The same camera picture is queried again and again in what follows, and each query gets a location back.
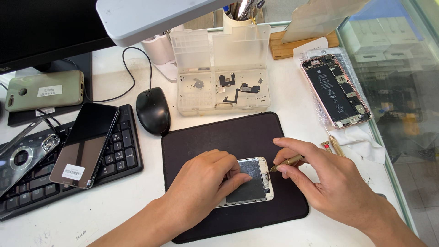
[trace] desk surface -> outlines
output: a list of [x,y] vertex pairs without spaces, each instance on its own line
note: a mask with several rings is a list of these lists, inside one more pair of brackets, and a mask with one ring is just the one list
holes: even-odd
[[[121,47],[111,47],[93,52],[94,99],[115,97],[126,91],[132,80],[122,62]],[[126,63],[136,79],[136,86],[122,98],[107,102],[108,105],[131,104],[135,106],[137,95],[148,89],[149,64],[136,50],[125,53]],[[311,91],[304,76],[292,58],[273,60],[268,56],[268,81],[271,106],[280,119],[286,137],[301,139],[320,145],[327,140],[327,134],[319,124],[314,109]],[[242,114],[182,116],[177,111],[177,84],[170,83],[153,67],[152,86],[161,87],[165,92],[171,112],[171,130],[200,124],[246,116]],[[4,103],[5,93],[1,93]],[[7,126],[7,112],[3,109],[0,120],[4,140],[12,139],[23,126]],[[78,111],[57,116],[61,124],[73,121]],[[161,139],[145,131],[136,116],[140,148],[144,159],[144,170],[91,188],[85,192],[52,203],[0,223],[0,247],[6,246],[86,246],[111,229],[136,214],[151,200],[164,194]],[[389,202],[401,215],[395,192],[383,164],[361,159],[351,149],[343,146],[346,156],[356,164],[363,179],[376,193],[387,196]],[[300,167],[313,182],[318,182],[315,170],[310,165]],[[76,240],[83,231],[86,234]],[[165,246],[174,246],[169,242]],[[336,222],[310,208],[303,219],[270,225],[225,236],[195,241],[182,246],[374,246],[360,231]]]

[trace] black smartphone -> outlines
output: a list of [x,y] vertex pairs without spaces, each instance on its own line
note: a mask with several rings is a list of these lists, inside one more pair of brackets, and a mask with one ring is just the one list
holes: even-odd
[[84,103],[50,174],[50,181],[90,188],[118,116],[116,106]]

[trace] black mouse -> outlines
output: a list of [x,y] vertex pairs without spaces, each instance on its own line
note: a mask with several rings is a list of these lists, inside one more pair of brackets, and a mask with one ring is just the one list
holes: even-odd
[[171,115],[165,94],[159,87],[141,92],[136,100],[136,112],[143,128],[154,135],[165,135],[171,127]]

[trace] parts organizer box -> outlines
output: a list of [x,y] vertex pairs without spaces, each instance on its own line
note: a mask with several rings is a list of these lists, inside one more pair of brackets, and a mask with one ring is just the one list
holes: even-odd
[[178,111],[184,116],[265,111],[269,37],[269,25],[233,27],[231,34],[213,35],[210,49],[206,29],[171,32]]

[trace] phone parts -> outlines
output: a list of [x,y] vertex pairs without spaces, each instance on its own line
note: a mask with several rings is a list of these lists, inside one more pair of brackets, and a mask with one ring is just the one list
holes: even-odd
[[333,54],[304,61],[301,67],[335,128],[372,119],[372,113]]
[[253,177],[226,196],[216,207],[269,201],[274,198],[267,161],[263,157],[238,160],[242,173]]

